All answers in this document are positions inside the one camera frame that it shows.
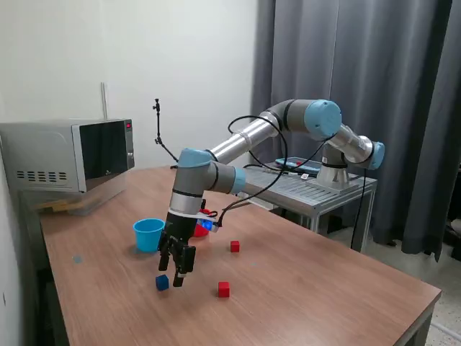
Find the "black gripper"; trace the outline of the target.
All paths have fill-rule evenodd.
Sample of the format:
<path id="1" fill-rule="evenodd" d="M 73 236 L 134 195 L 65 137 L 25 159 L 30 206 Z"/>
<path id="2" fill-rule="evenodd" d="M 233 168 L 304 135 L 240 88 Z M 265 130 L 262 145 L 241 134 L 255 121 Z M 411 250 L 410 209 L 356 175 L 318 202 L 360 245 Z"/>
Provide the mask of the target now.
<path id="1" fill-rule="evenodd" d="M 182 287 L 184 278 L 193 271 L 196 247 L 188 245 L 188 241 L 194 235 L 196 224 L 196 218 L 167 213 L 163 236 L 158 242 L 158 270 L 167 270 L 172 255 L 176 267 L 174 287 Z"/>

